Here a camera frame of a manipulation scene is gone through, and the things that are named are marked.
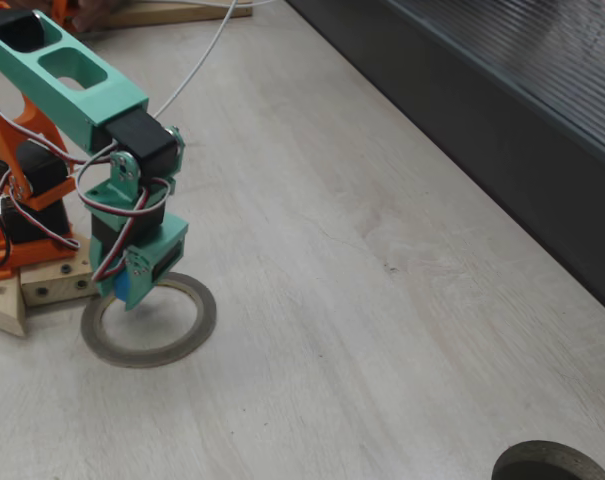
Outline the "person's hand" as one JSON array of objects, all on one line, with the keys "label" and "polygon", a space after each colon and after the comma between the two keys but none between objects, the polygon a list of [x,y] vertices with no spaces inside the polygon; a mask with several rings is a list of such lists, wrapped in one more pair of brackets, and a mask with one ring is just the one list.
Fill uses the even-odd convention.
[{"label": "person's hand", "polygon": [[124,0],[79,0],[77,14],[72,23],[79,32],[93,30],[101,26],[111,13],[126,4],[128,1]]}]

